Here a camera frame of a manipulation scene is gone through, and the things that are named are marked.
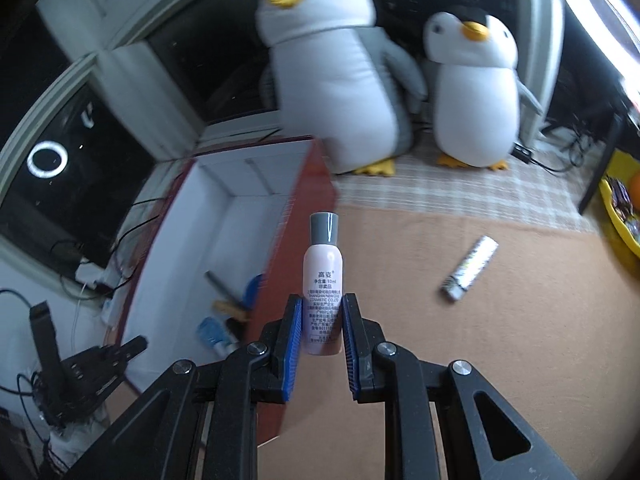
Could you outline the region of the orange front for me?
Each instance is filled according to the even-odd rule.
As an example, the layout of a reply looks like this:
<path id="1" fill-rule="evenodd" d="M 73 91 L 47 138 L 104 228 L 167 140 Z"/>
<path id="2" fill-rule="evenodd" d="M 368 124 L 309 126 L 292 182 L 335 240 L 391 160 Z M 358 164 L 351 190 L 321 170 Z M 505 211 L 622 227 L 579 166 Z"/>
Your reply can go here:
<path id="1" fill-rule="evenodd" d="M 626 190 L 635 211 L 640 210 L 640 171 L 636 171 L 626 182 Z"/>

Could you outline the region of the black extension socket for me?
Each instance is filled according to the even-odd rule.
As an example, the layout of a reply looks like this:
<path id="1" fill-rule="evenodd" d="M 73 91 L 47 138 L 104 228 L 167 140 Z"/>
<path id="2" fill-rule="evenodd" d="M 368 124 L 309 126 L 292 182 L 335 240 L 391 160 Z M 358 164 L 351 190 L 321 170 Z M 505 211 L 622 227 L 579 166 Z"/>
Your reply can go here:
<path id="1" fill-rule="evenodd" d="M 531 164 L 534 161 L 533 152 L 519 143 L 513 145 L 511 155 L 524 164 Z"/>

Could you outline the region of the yellow fruit bowl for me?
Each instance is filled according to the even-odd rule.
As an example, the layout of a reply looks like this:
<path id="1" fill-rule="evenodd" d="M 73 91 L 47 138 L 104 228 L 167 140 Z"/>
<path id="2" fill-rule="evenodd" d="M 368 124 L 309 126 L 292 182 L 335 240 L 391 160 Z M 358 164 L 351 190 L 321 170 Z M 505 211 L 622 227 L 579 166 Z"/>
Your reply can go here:
<path id="1" fill-rule="evenodd" d="M 639 161 L 615 150 L 599 183 L 612 227 L 624 245 L 639 257 Z"/>

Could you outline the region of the red box white interior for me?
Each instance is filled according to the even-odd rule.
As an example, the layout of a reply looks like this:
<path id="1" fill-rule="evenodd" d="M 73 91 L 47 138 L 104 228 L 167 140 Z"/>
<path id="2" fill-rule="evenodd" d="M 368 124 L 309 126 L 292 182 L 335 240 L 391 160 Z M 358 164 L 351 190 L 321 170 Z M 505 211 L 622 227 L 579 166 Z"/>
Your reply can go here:
<path id="1" fill-rule="evenodd" d="M 146 253 L 122 305 L 117 341 L 148 341 L 127 367 L 132 388 L 144 391 L 177 360 L 215 359 L 196 336 L 221 296 L 207 273 L 235 296 L 262 279 L 244 334 L 257 339 L 302 291 L 310 215 L 335 204 L 321 145 L 311 138 L 226 148 L 188 162 L 143 237 Z"/>

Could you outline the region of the pink lotion bottle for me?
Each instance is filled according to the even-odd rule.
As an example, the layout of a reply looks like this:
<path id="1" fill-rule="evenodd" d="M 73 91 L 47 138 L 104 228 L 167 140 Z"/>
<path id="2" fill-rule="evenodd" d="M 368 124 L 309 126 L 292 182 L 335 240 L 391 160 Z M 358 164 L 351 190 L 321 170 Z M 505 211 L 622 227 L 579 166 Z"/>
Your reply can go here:
<path id="1" fill-rule="evenodd" d="M 315 212 L 309 218 L 310 245 L 303 260 L 303 338 L 311 356 L 341 351 L 343 255 L 337 246 L 338 215 Z"/>

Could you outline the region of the clear blue glass bottle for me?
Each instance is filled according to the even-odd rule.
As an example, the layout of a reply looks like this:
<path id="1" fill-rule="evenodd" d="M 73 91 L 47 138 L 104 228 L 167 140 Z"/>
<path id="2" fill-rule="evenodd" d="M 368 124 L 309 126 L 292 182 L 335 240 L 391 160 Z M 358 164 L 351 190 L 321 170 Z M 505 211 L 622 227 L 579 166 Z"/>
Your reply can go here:
<path id="1" fill-rule="evenodd" d="M 228 331 L 227 325 L 216 316 L 208 316 L 198 324 L 196 329 L 198 339 L 210 350 L 227 349 L 236 344 L 236 339 Z"/>

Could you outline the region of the small penguin plush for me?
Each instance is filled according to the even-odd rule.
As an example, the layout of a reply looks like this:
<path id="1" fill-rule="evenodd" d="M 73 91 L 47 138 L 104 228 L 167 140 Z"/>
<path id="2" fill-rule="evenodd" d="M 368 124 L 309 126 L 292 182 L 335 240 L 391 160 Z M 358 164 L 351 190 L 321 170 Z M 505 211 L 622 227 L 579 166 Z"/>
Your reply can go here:
<path id="1" fill-rule="evenodd" d="M 423 29 L 437 163 L 450 168 L 506 170 L 520 132 L 523 105 L 542 106 L 518 76 L 510 28 L 472 6 L 431 15 Z"/>

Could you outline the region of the white power strip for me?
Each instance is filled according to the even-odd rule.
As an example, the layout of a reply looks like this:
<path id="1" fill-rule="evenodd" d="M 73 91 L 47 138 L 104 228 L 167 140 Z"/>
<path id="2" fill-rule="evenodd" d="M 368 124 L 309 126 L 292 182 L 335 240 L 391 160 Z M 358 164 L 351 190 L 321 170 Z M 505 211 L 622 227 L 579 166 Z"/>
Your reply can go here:
<path id="1" fill-rule="evenodd" d="M 119 284 L 120 276 L 112 264 L 105 269 L 89 261 L 79 263 L 75 280 L 81 286 L 80 296 L 87 300 L 111 300 Z"/>

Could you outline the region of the candy wrappers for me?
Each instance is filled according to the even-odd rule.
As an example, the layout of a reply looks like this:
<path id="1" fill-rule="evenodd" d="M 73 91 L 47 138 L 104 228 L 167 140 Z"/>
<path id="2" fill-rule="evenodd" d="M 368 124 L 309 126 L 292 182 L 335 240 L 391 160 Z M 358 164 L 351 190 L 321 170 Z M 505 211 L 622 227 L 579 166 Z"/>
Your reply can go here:
<path id="1" fill-rule="evenodd" d="M 620 220 L 624 222 L 627 230 L 636 242 L 639 240 L 639 218 L 634 213 L 634 207 L 631 205 L 627 194 L 626 186 L 621 180 L 605 177 L 608 186 L 612 191 L 612 206 Z"/>

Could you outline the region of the white patterned tube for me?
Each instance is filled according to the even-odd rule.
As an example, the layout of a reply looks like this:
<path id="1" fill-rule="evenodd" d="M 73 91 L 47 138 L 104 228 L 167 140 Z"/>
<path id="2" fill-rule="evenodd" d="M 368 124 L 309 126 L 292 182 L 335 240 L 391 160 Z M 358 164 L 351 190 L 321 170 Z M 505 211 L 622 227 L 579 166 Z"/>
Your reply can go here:
<path id="1" fill-rule="evenodd" d="M 484 271 L 498 247 L 499 244 L 490 236 L 480 237 L 442 283 L 440 290 L 444 296 L 449 301 L 459 301 Z"/>

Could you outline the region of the large penguin plush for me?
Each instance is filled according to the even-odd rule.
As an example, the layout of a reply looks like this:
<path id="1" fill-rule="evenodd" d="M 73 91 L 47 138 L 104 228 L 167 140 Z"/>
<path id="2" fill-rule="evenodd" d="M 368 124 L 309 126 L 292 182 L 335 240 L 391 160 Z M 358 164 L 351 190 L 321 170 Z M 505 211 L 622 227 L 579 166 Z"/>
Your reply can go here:
<path id="1" fill-rule="evenodd" d="M 319 139 L 334 174 L 392 176 L 427 86 L 374 0 L 259 0 L 256 28 L 283 130 Z"/>

